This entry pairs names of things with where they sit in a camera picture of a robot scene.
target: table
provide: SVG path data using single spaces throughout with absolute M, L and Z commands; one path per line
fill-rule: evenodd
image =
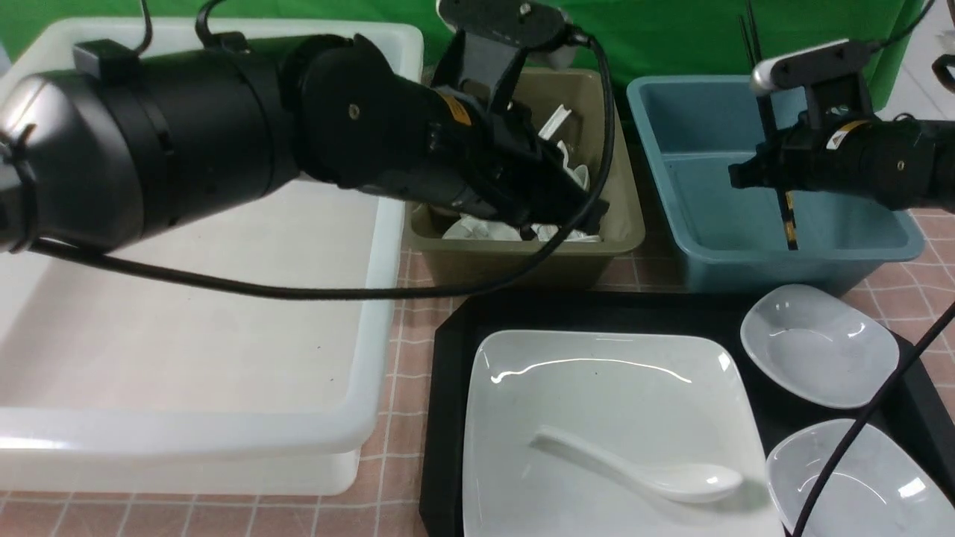
M 644 203 L 647 234 L 615 259 L 598 290 L 679 292 L 680 275 L 658 209 Z M 909 340 L 955 300 L 955 216 L 914 211 L 927 239 L 921 257 L 886 265 L 843 300 Z M 400 283 L 431 285 L 420 253 L 404 249 Z M 417 516 L 435 328 L 463 299 L 395 305 L 378 426 L 362 448 L 355 484 L 340 496 L 188 496 L 0 492 L 0 534 L 16 537 L 425 537 Z M 955 327 L 923 357 L 955 418 Z

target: white oval dish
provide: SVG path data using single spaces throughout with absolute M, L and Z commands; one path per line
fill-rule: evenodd
M 781 442 L 766 460 L 770 495 L 793 531 L 816 476 L 852 424 L 834 419 Z M 866 425 L 822 489 L 804 537 L 941 537 L 955 528 L 955 507 L 892 439 Z
M 809 286 L 773 290 L 739 329 L 753 363 L 786 390 L 830 408 L 869 402 L 899 365 L 899 344 L 882 325 Z

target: dish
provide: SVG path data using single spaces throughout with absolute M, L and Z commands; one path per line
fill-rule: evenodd
M 790 531 L 816 476 L 849 430 L 850 419 L 803 429 L 766 460 L 770 493 Z M 955 508 L 902 449 L 866 425 L 822 489 L 805 537 L 941 537 L 955 527 Z
M 771 291 L 746 314 L 739 336 L 776 384 L 830 408 L 861 407 L 899 365 L 885 327 L 809 286 Z
M 642 466 L 738 471 L 740 490 L 678 504 L 528 444 L 551 425 Z M 657 334 L 505 331 L 477 349 L 462 465 L 464 534 L 782 536 L 764 451 L 720 345 Z

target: white spoon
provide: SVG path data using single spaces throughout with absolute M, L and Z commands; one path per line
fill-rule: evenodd
M 684 504 L 705 504 L 722 500 L 743 484 L 743 476 L 739 472 L 717 464 L 675 464 L 655 468 L 638 466 L 598 445 L 550 425 L 538 428 L 531 445 L 542 440 L 569 447 L 663 498 Z

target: green backdrop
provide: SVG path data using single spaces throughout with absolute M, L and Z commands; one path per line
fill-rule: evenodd
M 192 16 L 202 0 L 151 0 L 155 16 Z M 564 7 L 610 54 L 618 84 L 641 75 L 745 73 L 736 16 L 744 0 L 549 0 Z M 755 0 L 766 55 L 840 37 L 886 37 L 910 21 L 922 0 Z M 138 14 L 137 0 L 0 0 L 0 40 L 16 58 L 52 22 L 66 17 Z M 403 22 L 424 33 L 426 63 L 451 34 L 434 0 L 229 0 L 218 16 L 332 18 Z M 888 99 L 904 45 L 866 74 L 877 107 Z M 578 63 L 594 67 L 587 52 Z

